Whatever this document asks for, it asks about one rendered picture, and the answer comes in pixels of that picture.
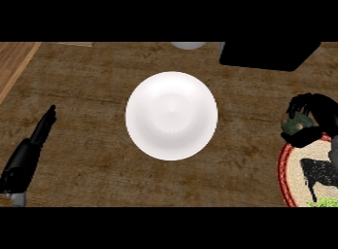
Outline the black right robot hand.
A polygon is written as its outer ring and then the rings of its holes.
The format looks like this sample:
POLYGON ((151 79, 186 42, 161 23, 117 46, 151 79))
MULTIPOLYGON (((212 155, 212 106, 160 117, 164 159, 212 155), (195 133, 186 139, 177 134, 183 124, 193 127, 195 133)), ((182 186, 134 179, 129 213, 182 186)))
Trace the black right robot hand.
POLYGON ((293 134, 280 132, 285 142, 296 147, 305 147, 315 141, 321 133, 329 137, 338 135, 338 103, 323 94, 304 93, 292 97, 286 109, 286 118, 292 121, 295 116, 311 114, 317 126, 304 126, 293 134))

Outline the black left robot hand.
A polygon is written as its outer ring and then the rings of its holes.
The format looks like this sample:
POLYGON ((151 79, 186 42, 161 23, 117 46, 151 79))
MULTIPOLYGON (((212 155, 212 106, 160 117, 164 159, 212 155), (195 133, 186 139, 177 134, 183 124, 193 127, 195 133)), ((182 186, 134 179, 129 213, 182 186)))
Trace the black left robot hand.
POLYGON ((0 194, 20 194, 27 190, 42 145, 55 120, 55 106, 51 105, 30 137, 23 139, 8 158, 0 177, 0 194))

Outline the dark green squash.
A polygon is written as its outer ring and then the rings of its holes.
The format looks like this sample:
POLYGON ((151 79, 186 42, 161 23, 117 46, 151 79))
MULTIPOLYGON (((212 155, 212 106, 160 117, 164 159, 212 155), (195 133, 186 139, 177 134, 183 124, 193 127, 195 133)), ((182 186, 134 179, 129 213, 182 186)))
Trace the dark green squash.
POLYGON ((288 135, 293 135, 304 127, 313 127, 313 121, 301 112, 295 113, 293 118, 286 117, 280 123, 280 129, 288 135))

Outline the round red-rimmed cow placemat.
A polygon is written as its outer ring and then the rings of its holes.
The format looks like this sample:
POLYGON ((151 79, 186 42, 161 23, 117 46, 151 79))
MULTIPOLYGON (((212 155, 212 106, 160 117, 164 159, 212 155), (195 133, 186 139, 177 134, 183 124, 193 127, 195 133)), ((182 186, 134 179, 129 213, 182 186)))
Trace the round red-rimmed cow placemat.
POLYGON ((338 176, 327 152, 326 134, 304 148, 283 144, 277 156, 277 184, 283 201, 293 207, 338 207, 338 176))

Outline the white oval plate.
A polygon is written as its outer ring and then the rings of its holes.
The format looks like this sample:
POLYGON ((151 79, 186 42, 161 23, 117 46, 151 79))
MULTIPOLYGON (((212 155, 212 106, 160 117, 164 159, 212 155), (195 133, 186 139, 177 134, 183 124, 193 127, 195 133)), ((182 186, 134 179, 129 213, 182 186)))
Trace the white oval plate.
POLYGON ((183 160, 207 145, 217 125, 217 107, 205 84, 183 72, 149 76, 126 105, 130 139, 152 158, 183 160))

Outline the black box appliance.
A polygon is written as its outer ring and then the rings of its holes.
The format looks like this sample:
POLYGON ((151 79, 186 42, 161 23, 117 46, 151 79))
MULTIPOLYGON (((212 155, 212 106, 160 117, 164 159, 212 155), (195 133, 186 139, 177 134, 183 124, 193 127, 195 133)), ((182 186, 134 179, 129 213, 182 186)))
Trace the black box appliance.
POLYGON ((218 63, 227 66, 292 72, 317 49, 318 42, 224 42, 218 63))

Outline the pale grey round object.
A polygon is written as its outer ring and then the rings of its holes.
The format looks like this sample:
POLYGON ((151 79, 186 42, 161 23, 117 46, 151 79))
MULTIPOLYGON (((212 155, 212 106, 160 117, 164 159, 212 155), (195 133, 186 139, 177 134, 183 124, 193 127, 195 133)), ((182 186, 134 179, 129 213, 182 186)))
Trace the pale grey round object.
POLYGON ((170 44, 180 50, 195 50, 205 42, 170 42, 170 44))

